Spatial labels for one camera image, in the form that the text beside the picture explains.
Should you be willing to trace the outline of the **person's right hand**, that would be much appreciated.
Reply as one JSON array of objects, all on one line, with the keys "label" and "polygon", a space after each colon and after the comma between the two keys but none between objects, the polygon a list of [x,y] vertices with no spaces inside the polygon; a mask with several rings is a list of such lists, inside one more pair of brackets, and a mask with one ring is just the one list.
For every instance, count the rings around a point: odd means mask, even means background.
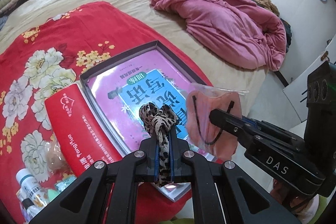
[{"label": "person's right hand", "polygon": [[301,223],[309,223],[316,215],[319,207],[319,195],[308,197],[299,193],[290,193],[290,189],[283,181],[275,178],[272,182],[272,190],[270,195],[279,203],[284,205],[286,198],[289,198],[289,207],[293,209],[297,205],[301,205],[293,214],[301,221]]}]

